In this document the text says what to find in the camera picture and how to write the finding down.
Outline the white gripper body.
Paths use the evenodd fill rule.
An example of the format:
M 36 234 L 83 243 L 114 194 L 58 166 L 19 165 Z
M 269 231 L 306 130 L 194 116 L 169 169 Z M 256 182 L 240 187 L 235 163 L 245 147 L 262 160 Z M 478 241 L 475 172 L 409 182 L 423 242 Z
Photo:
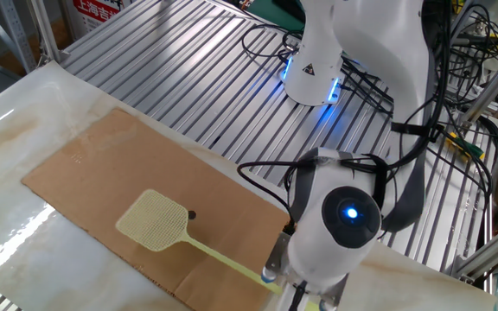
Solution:
M 281 311 L 335 311 L 335 306 L 312 289 L 306 281 L 287 282 L 281 295 Z

